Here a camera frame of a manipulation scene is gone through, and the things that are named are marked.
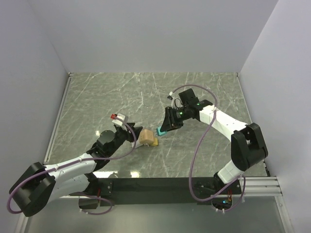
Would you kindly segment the yellow plug adapter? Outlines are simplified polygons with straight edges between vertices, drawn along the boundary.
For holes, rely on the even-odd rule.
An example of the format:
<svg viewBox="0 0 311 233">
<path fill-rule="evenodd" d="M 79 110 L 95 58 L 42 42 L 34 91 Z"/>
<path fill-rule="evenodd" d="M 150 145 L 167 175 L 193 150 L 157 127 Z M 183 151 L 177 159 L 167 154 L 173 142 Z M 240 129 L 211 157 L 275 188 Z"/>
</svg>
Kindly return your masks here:
<svg viewBox="0 0 311 233">
<path fill-rule="evenodd" d="M 154 138 L 153 143 L 151 143 L 150 146 L 158 146 L 158 139 L 156 137 Z"/>
</svg>

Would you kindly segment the teal plug adapter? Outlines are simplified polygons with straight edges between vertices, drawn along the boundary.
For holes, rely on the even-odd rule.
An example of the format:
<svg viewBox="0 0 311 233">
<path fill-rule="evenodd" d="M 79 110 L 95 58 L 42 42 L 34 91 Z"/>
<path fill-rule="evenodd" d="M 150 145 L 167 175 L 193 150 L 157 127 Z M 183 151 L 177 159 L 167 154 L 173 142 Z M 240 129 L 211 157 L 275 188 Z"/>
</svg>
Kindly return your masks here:
<svg viewBox="0 0 311 233">
<path fill-rule="evenodd" d="M 156 129 L 156 134 L 157 134 L 157 136 L 164 136 L 164 135 L 167 134 L 167 131 L 161 131 L 161 128 L 158 127 L 158 128 Z"/>
</svg>

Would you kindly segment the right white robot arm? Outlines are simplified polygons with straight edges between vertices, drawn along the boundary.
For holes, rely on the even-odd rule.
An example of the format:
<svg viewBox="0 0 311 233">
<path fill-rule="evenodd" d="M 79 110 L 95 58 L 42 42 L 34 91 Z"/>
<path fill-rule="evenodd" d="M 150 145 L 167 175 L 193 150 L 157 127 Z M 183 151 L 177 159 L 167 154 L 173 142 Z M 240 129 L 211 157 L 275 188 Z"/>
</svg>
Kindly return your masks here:
<svg viewBox="0 0 311 233">
<path fill-rule="evenodd" d="M 199 100 L 191 88 L 178 95 L 180 106 L 175 105 L 172 92 L 168 96 L 173 105 L 165 108 L 164 121 L 157 128 L 157 135 L 180 129 L 184 121 L 191 118 L 224 135 L 231 143 L 231 159 L 214 175 L 213 182 L 214 190 L 223 194 L 230 188 L 231 181 L 268 156 L 260 126 L 238 121 L 219 110 L 212 102 Z"/>
</svg>

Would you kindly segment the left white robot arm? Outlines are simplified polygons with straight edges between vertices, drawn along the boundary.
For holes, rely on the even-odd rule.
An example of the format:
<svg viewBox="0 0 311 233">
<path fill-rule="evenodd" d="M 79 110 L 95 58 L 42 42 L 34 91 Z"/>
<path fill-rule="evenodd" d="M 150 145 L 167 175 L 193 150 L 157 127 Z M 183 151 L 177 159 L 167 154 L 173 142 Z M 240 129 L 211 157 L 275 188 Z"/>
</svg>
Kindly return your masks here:
<svg viewBox="0 0 311 233">
<path fill-rule="evenodd" d="M 9 190 L 7 210 L 12 214 L 33 216 L 48 203 L 67 195 L 99 199 L 101 186 L 95 171 L 102 169 L 113 154 L 128 141 L 136 146 L 143 127 L 127 123 L 103 131 L 91 148 L 82 155 L 54 165 L 31 164 Z"/>
</svg>

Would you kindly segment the peach cube socket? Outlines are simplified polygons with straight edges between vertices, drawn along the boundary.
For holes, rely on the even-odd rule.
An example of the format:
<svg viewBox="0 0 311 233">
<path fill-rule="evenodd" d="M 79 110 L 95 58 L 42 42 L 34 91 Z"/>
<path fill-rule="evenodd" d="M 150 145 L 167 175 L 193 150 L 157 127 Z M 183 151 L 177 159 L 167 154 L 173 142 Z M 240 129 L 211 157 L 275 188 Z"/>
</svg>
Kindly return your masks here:
<svg viewBox="0 0 311 233">
<path fill-rule="evenodd" d="M 154 133 L 151 130 L 143 129 L 139 134 L 139 143 L 152 145 L 154 143 Z"/>
</svg>

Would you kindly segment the white usb charger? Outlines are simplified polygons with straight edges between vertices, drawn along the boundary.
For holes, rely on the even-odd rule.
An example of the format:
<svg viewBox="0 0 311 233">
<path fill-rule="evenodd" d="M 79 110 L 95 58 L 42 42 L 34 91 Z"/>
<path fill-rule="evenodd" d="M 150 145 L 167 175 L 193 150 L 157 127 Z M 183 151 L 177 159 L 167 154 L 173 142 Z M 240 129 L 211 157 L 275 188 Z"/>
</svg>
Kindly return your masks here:
<svg viewBox="0 0 311 233">
<path fill-rule="evenodd" d="M 133 142 L 133 143 L 131 143 L 132 144 L 132 147 L 133 148 L 138 148 L 138 147 L 141 147 L 141 146 L 143 146 L 143 144 L 141 144 L 141 143 L 139 143 L 139 142 Z"/>
</svg>

